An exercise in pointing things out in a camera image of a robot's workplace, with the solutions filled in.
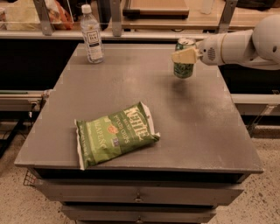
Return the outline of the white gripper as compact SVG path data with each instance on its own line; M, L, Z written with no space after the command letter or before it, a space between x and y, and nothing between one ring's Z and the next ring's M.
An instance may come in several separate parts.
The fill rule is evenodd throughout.
M224 65L222 59L222 44L225 34L215 34L203 39L195 47L175 51L171 54L174 63L195 64L199 59L209 66Z

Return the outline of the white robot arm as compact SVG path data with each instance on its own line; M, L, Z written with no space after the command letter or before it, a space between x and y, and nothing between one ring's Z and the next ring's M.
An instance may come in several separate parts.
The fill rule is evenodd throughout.
M280 69L280 15L260 21L254 29L219 33L200 41L196 46L171 55L175 63L209 66L237 64L261 70Z

